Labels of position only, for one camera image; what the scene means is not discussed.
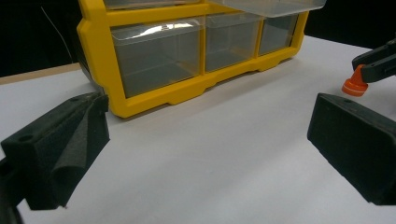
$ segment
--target yellow plastic frame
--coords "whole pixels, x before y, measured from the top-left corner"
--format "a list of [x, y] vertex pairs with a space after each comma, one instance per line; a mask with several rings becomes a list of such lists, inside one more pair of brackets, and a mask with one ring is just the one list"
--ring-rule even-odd
[[104, 88], [109, 97], [109, 108], [117, 116], [128, 118], [158, 105], [175, 105], [204, 93], [205, 89], [222, 80], [249, 71], [264, 71], [294, 56], [304, 38], [308, 12], [299, 14], [290, 47], [259, 56], [262, 30], [259, 30], [253, 59], [231, 65], [210, 73], [205, 72], [205, 28], [200, 33], [200, 74], [154, 91], [130, 98], [125, 97], [114, 49], [111, 27], [177, 20], [205, 16], [235, 9], [222, 7], [202, 0], [197, 4], [175, 7], [158, 7], [134, 10], [106, 10], [103, 0], [79, 0], [83, 19], [78, 25], [78, 35], [90, 68], [93, 81]]

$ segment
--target white table surface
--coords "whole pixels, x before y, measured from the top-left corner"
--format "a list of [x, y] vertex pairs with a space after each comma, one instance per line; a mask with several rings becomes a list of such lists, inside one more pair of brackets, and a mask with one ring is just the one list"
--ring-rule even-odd
[[[306, 36], [276, 68], [131, 119], [107, 113], [111, 140], [67, 209], [23, 201], [21, 215], [26, 224], [393, 224], [396, 206], [367, 203], [306, 139], [317, 94], [345, 96], [351, 61], [366, 51]], [[395, 87], [391, 77], [348, 98], [396, 119]], [[0, 86], [0, 140], [90, 91], [80, 70]]]

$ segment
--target cable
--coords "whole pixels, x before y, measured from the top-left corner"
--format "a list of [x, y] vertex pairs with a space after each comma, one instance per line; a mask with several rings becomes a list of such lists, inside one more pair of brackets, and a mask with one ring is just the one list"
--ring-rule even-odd
[[58, 33], [58, 35], [61, 37], [62, 41], [64, 42], [64, 47], [66, 48], [67, 53], [69, 54], [70, 61], [71, 61], [71, 63], [73, 63], [72, 54], [70, 53], [69, 47], [67, 47], [66, 41], [64, 41], [64, 37], [62, 36], [61, 32], [59, 32], [59, 30], [56, 28], [55, 24], [53, 24], [53, 22], [52, 22], [52, 20], [50, 19], [49, 15], [47, 15], [46, 10], [44, 10], [43, 7], [41, 7], [41, 10], [43, 11], [44, 15], [47, 17], [47, 19], [48, 19], [49, 22], [51, 23], [52, 27], [56, 30], [56, 32]]

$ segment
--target orange clamp tip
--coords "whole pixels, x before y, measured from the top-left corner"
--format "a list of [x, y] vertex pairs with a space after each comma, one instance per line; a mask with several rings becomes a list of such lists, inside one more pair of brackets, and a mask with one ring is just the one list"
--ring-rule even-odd
[[364, 64], [358, 65], [352, 77], [347, 79], [343, 86], [343, 92], [352, 96], [363, 96], [369, 85], [361, 78], [361, 68]]

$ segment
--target plastic drawer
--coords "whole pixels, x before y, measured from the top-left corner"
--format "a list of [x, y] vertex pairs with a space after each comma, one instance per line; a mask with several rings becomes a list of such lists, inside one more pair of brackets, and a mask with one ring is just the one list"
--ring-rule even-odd
[[113, 28], [125, 96], [196, 76], [201, 29], [201, 18]]
[[104, 0], [107, 9], [165, 7], [197, 3], [199, 0]]
[[290, 46], [298, 15], [267, 18], [262, 28], [259, 55], [268, 54]]
[[326, 0], [209, 0], [269, 18], [296, 14], [324, 7]]
[[261, 20], [261, 16], [249, 13], [207, 16], [205, 71], [211, 72], [251, 59]]

